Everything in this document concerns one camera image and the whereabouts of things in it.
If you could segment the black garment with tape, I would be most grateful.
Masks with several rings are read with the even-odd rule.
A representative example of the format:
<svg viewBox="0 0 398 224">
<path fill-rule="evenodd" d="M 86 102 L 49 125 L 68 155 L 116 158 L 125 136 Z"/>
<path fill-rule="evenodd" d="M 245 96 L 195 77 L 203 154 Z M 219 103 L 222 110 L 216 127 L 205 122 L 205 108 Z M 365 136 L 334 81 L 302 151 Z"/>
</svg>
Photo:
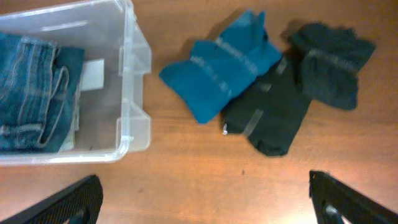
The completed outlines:
<svg viewBox="0 0 398 224">
<path fill-rule="evenodd" d="M 287 55 L 222 110 L 223 133 L 242 134 L 262 154 L 288 153 L 311 99 L 298 90 L 297 63 Z"/>
</svg>

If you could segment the dark blue jeans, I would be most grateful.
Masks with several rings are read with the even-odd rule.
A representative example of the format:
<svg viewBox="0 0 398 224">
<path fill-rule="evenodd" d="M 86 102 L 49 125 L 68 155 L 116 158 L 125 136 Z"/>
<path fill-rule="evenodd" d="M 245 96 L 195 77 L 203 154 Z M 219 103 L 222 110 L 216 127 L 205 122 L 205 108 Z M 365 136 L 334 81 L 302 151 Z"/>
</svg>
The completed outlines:
<svg viewBox="0 0 398 224">
<path fill-rule="evenodd" d="M 85 51 L 1 33 L 1 153 L 57 152 L 71 130 Z"/>
</svg>

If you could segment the light blue jeans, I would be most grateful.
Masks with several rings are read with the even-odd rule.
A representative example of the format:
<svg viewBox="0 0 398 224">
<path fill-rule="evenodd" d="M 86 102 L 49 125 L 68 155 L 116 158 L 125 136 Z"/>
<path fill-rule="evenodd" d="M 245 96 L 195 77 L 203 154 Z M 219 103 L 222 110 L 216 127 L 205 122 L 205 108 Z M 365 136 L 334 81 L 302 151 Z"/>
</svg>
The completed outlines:
<svg viewBox="0 0 398 224">
<path fill-rule="evenodd" d="M 80 87 L 76 89 L 75 92 L 75 102 L 73 105 L 73 119 L 72 123 L 70 126 L 70 130 L 63 142 L 63 144 L 60 147 L 60 152 L 65 152 L 65 151 L 71 151 L 75 147 L 75 133 L 79 130 L 79 122 L 80 122 L 80 106 L 79 106 L 79 101 L 80 101 L 80 95 L 81 95 L 81 90 Z"/>
</svg>

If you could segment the teal blue garment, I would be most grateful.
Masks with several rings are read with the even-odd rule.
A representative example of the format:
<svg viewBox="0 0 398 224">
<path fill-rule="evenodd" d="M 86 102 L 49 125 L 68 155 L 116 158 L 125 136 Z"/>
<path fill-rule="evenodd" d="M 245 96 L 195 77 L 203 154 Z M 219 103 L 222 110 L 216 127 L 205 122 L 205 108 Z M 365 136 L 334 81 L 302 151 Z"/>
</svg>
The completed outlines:
<svg viewBox="0 0 398 224">
<path fill-rule="evenodd" d="M 159 77 L 188 106 L 196 121 L 211 121 L 282 54 L 271 44 L 266 13 L 242 13 L 215 40 L 198 40 L 186 60 L 171 63 Z"/>
</svg>

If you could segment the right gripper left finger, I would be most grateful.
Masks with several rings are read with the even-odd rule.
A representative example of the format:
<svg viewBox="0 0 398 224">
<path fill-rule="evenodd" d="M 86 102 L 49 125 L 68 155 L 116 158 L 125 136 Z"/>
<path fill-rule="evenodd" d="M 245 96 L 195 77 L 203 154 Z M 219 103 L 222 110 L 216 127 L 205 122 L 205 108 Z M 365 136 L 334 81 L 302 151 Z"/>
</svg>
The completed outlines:
<svg viewBox="0 0 398 224">
<path fill-rule="evenodd" d="M 95 224 L 102 203 L 100 179 L 89 175 L 1 223 Z"/>
</svg>

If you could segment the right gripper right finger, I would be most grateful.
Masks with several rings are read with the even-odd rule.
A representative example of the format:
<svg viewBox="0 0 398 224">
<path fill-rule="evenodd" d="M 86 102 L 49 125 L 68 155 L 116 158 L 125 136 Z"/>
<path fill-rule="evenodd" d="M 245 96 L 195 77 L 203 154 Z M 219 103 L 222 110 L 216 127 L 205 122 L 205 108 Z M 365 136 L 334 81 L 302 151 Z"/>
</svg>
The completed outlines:
<svg viewBox="0 0 398 224">
<path fill-rule="evenodd" d="M 317 222 L 397 223 L 397 214 L 326 172 L 309 172 L 309 196 Z"/>
</svg>

